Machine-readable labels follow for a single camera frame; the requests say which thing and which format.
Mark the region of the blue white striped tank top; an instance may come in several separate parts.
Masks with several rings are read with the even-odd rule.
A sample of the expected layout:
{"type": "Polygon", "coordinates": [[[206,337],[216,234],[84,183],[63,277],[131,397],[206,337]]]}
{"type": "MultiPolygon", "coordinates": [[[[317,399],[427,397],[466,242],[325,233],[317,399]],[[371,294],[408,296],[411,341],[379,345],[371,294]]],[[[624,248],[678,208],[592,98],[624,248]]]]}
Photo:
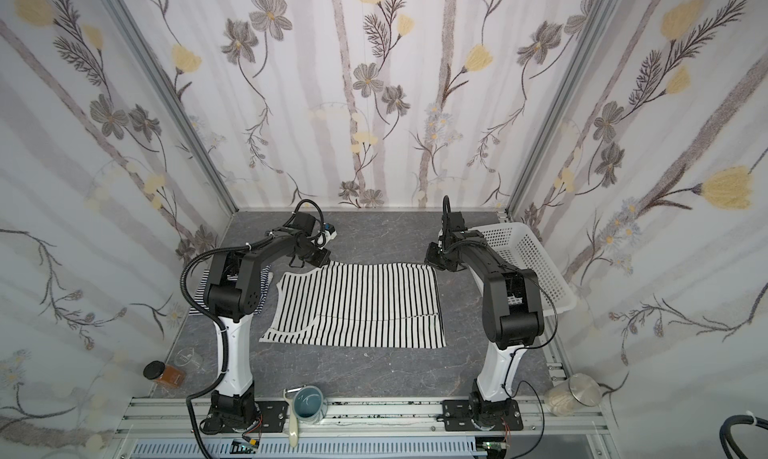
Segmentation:
{"type": "MultiPolygon", "coordinates": [[[[200,283],[193,295],[195,303],[198,304],[203,309],[207,309],[207,306],[204,300],[204,292],[207,286],[208,276],[209,276],[209,270],[205,269],[202,272],[200,283]]],[[[272,284],[273,278],[274,278],[274,273],[271,271],[270,266],[267,266],[262,270],[260,275],[260,292],[258,295],[258,302],[253,312],[254,315],[260,315],[262,313],[267,296],[269,294],[269,289],[272,284]]]]}

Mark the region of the black white striped tank top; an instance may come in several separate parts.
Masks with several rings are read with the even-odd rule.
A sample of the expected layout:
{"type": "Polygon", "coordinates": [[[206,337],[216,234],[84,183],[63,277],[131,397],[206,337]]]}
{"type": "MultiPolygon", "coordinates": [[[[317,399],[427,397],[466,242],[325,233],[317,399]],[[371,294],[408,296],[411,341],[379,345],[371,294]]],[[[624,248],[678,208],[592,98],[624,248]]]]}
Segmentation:
{"type": "Polygon", "coordinates": [[[263,343],[352,348],[446,346],[435,270],[425,264],[329,265],[286,273],[263,343]]]}

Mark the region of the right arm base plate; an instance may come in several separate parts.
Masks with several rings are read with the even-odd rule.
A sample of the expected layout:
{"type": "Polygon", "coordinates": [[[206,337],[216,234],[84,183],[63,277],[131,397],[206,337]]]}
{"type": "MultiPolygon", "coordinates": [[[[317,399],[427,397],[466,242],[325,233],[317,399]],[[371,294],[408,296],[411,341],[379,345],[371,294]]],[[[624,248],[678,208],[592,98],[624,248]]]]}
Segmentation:
{"type": "Polygon", "coordinates": [[[518,403],[512,399],[489,402],[478,396],[446,399],[437,420],[448,432],[516,432],[523,429],[518,403]]]}

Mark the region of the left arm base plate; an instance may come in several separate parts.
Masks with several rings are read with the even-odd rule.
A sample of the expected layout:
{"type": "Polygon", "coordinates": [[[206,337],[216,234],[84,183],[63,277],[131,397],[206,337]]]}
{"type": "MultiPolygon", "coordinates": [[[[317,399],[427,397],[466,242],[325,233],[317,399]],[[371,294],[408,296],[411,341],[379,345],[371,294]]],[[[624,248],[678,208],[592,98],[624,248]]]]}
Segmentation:
{"type": "Polygon", "coordinates": [[[201,431],[207,435],[246,433],[255,430],[281,433],[288,419],[288,403],[230,398],[221,396],[213,401],[207,416],[200,421],[201,431]]]}

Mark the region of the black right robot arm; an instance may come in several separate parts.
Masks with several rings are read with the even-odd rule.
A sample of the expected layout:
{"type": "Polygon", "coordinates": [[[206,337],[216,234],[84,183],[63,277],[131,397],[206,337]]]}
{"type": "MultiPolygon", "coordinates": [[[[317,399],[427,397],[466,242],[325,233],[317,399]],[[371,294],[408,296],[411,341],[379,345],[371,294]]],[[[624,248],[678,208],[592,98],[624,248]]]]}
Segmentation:
{"type": "Polygon", "coordinates": [[[466,226],[459,212],[442,212],[441,231],[429,244],[425,263],[442,271],[470,270],[480,280],[481,322],[488,339],[483,368],[471,400],[480,410],[514,397],[509,386],[525,352],[544,333],[541,289],[536,273],[497,253],[483,234],[466,226]]]}

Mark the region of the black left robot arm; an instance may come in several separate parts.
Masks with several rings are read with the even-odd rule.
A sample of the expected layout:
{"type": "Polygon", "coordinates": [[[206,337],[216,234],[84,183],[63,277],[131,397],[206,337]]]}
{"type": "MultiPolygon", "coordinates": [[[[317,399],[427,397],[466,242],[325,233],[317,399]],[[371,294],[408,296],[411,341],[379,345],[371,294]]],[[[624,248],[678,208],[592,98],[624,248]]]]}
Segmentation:
{"type": "Polygon", "coordinates": [[[214,396],[241,398],[252,389],[250,322],[266,290],[262,277],[266,267],[283,257],[322,267],[330,262],[327,243],[335,236],[335,227],[323,219],[294,212],[284,225],[253,244],[210,252],[203,301],[216,325],[223,328],[218,339],[222,378],[214,396]]]}

